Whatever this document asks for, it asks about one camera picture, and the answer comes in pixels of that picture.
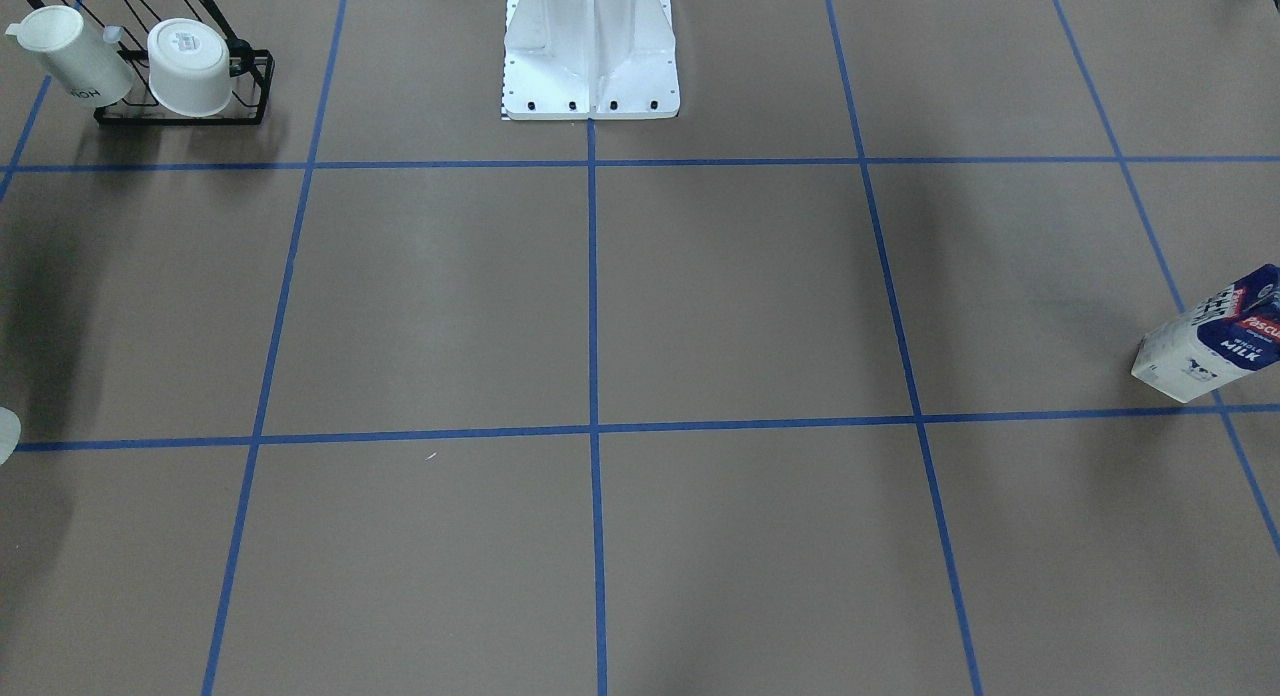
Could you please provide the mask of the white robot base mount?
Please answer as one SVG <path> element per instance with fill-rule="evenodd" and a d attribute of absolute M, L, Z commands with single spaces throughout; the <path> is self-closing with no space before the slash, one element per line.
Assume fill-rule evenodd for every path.
<path fill-rule="evenodd" d="M 500 113 L 512 122 L 681 111 L 672 0 L 506 0 Z"/>

